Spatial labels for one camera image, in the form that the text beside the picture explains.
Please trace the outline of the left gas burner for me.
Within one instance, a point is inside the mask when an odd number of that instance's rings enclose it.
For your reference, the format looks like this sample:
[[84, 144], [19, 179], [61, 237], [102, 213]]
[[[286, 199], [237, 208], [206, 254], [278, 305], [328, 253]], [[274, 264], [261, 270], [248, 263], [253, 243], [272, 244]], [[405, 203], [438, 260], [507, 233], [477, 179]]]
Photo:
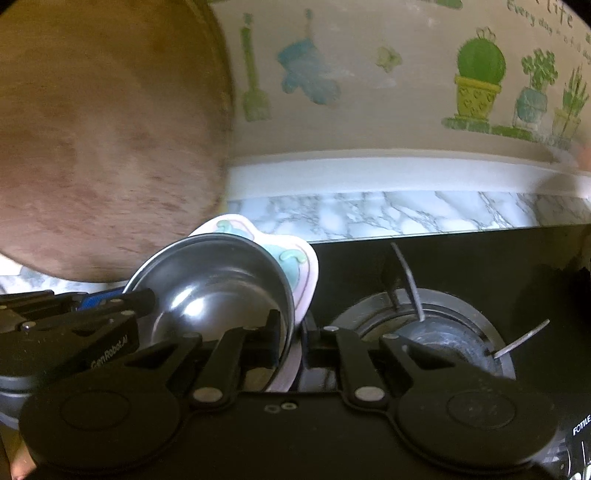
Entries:
[[388, 334], [402, 336], [492, 375], [514, 379], [510, 353], [550, 324], [545, 320], [507, 344], [471, 304], [451, 294], [418, 287], [396, 243], [390, 245], [382, 284], [383, 292], [349, 307], [332, 326], [352, 330], [366, 341]]

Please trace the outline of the large steel basin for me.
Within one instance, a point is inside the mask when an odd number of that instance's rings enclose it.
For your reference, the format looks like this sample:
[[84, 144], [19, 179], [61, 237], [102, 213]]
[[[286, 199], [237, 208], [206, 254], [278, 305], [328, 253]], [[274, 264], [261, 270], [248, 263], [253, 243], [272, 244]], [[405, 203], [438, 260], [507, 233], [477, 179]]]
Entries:
[[40, 384], [31, 379], [1, 378], [1, 423], [18, 430], [21, 410], [25, 402], [39, 389]]

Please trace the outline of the black gas stove top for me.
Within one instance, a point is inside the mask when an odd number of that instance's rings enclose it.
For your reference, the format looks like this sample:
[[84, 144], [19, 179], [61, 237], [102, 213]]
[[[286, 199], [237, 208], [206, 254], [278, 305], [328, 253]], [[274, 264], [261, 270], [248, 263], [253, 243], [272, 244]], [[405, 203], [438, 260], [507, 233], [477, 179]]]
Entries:
[[549, 396], [557, 435], [540, 460], [557, 479], [590, 475], [590, 229], [586, 225], [318, 244], [320, 275], [308, 318], [331, 326], [384, 291], [396, 243], [417, 286], [479, 310], [509, 344], [550, 324], [510, 353], [520, 383]]

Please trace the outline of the round wooden cutting board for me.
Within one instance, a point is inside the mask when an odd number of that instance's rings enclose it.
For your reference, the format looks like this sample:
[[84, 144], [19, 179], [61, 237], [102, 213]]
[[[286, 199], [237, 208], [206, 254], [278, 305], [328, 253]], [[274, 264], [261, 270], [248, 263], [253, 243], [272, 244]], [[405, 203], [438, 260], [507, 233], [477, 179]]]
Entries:
[[2, 253], [128, 278], [221, 210], [232, 119], [207, 2], [3, 2]]

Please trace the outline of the pink cat-ear bowl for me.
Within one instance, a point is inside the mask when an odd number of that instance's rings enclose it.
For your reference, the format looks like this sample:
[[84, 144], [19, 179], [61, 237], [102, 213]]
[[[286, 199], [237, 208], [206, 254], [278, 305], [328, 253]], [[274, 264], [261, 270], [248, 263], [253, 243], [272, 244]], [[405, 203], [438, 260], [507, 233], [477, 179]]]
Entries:
[[266, 234], [256, 228], [248, 218], [238, 214], [214, 217], [197, 227], [190, 236], [223, 233], [249, 239], [273, 256], [290, 284], [294, 299], [294, 335], [286, 360], [274, 373], [266, 391], [287, 392], [301, 364], [301, 321], [308, 312], [318, 283], [318, 257], [307, 241], [294, 235]]

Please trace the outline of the stainless steel bowl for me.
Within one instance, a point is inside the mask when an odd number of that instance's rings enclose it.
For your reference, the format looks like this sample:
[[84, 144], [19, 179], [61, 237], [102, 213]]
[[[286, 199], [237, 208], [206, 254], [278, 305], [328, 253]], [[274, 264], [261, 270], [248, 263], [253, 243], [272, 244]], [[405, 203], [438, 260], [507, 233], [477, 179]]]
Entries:
[[214, 341], [236, 327], [263, 327], [280, 312], [279, 363], [294, 337], [294, 298], [287, 276], [266, 249], [232, 234], [174, 242], [150, 257], [124, 291], [149, 289], [152, 311], [138, 320], [139, 348], [197, 332]]

